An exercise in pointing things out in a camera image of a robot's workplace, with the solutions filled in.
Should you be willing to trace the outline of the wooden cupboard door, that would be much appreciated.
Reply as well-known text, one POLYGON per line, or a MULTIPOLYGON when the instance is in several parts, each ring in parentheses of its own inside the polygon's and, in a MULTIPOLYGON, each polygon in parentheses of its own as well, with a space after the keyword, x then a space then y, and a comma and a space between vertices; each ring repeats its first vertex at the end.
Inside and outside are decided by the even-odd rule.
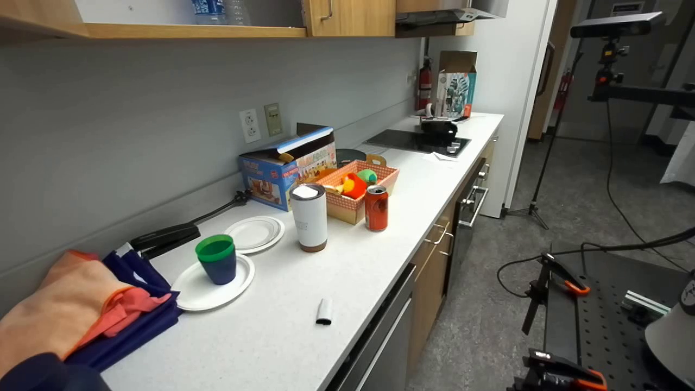
POLYGON ((301 0, 311 37, 392 37, 395 0, 301 0))

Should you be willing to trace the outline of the water bottles in cupboard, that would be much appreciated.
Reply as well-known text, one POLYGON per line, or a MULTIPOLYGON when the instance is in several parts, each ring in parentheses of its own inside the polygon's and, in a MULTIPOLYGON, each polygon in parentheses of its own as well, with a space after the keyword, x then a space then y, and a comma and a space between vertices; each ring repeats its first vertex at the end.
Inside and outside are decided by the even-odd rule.
POLYGON ((243 0, 190 0, 194 16, 204 24, 235 24, 250 21, 243 0))

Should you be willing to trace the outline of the orange toy bin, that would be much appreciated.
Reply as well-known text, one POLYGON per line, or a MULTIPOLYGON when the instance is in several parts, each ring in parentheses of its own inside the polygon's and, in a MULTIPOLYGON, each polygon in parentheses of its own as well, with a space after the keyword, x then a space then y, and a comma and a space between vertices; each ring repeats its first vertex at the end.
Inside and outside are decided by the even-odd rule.
POLYGON ((378 184, 392 191, 398 168, 370 160, 352 160, 336 172, 319 178, 325 186, 327 214, 347 223, 358 223, 365 217, 365 192, 370 184, 358 176, 360 168, 374 168, 378 184))

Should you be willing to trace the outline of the green ball toy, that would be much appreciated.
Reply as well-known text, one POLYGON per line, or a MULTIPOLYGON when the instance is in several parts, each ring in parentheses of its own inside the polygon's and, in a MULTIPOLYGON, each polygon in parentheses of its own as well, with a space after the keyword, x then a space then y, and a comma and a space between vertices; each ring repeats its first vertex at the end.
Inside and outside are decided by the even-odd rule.
POLYGON ((366 183, 366 184, 375 184, 378 183, 378 173, 374 168, 360 168, 358 176, 366 183))

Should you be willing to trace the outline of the white cylindrical tumbler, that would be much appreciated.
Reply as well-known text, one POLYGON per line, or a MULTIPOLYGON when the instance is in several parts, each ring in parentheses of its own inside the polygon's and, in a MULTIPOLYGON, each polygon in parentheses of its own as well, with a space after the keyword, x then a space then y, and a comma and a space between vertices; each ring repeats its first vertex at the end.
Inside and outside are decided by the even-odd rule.
POLYGON ((325 191, 319 184, 297 184, 291 191, 291 210, 297 243, 306 251, 319 251, 327 243, 325 191))

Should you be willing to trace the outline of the dark bowl behind bin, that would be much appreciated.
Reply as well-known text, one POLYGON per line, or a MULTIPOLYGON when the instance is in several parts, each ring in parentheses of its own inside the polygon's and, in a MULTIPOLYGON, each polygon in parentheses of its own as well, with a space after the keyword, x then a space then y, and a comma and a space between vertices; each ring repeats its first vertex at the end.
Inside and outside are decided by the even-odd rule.
POLYGON ((352 160, 365 160, 366 154, 363 150, 353 150, 353 147, 336 147, 336 165, 344 166, 352 160))

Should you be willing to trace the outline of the blue cardboard box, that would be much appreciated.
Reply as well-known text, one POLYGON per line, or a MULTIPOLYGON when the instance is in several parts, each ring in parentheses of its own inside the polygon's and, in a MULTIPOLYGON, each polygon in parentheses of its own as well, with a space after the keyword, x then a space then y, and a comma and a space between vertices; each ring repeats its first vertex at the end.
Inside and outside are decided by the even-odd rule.
POLYGON ((336 168, 334 129, 324 125, 238 156, 246 189, 257 202, 287 210, 289 192, 336 168))

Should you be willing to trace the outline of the black induction cooktop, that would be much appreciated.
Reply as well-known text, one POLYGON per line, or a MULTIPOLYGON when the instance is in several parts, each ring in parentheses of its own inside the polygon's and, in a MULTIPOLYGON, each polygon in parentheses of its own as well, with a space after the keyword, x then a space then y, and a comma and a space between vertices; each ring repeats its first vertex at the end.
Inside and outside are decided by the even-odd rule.
POLYGON ((446 156, 458 156, 467 138, 454 137, 449 133, 409 133, 409 129, 382 129, 370 138, 372 145, 384 145, 395 150, 410 150, 410 151, 436 151, 446 156))

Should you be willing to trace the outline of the red fire extinguisher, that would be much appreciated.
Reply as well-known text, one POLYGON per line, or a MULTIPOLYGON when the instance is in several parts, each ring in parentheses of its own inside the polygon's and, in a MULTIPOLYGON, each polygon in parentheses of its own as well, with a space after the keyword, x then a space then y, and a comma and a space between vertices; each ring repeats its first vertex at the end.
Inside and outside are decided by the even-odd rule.
POLYGON ((423 58, 417 73, 417 97, 414 109, 422 110, 433 102, 433 65, 429 58, 423 58))

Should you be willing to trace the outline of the stainless dishwasher front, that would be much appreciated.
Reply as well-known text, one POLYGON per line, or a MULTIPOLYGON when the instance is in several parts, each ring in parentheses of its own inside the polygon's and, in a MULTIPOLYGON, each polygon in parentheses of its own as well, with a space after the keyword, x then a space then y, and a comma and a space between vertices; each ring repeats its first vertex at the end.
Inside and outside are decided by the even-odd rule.
POLYGON ((409 264, 324 391, 405 388, 413 286, 414 264, 409 264))

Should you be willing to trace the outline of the black stapler tool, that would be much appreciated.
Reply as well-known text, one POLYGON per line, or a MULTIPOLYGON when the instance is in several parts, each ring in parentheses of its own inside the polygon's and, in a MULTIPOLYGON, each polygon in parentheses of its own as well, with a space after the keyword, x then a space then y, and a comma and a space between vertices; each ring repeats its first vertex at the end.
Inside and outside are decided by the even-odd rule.
POLYGON ((143 256, 155 257, 198 236, 200 236, 200 229, 196 223, 176 223, 170 227, 160 227, 160 229, 135 236, 130 238, 130 246, 143 256))

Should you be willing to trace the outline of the orange black clamp lower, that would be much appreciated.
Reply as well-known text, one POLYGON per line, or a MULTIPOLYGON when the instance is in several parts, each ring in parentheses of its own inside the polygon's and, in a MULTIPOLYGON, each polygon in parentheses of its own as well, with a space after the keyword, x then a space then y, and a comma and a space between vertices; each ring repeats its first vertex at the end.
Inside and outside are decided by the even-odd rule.
POLYGON ((607 391, 607 380, 597 368, 584 368, 569 358, 544 349, 524 355, 528 374, 514 377, 506 391, 607 391))

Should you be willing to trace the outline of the wooden upper cabinet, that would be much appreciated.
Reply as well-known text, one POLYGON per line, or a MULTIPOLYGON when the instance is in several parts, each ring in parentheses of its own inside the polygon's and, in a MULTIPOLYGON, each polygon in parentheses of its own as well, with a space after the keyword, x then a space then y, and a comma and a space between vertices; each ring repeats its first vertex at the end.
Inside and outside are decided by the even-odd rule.
MULTIPOLYGON (((204 24, 190 0, 0 0, 4 41, 32 37, 75 38, 301 38, 311 37, 301 0, 243 0, 250 21, 204 24)), ((458 34, 464 24, 401 28, 392 37, 458 34)))

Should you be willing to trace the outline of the beige wall switch plate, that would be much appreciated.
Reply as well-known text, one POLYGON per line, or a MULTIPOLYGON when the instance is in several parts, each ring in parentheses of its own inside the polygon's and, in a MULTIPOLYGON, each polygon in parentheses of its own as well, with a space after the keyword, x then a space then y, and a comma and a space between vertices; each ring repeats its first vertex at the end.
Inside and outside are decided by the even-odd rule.
POLYGON ((266 135, 270 137, 280 137, 282 135, 282 115, 280 115, 280 104, 265 104, 265 123, 266 123, 266 135))

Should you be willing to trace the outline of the white wall outlet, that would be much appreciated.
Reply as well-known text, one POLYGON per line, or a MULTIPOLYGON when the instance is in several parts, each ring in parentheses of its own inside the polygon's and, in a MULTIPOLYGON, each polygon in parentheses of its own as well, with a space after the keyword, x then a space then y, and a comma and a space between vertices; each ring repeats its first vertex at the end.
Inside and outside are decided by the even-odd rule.
POLYGON ((247 143, 253 143, 260 138, 260 121, 259 121, 259 113, 253 109, 243 109, 238 113, 240 118, 240 129, 243 129, 243 138, 247 143))

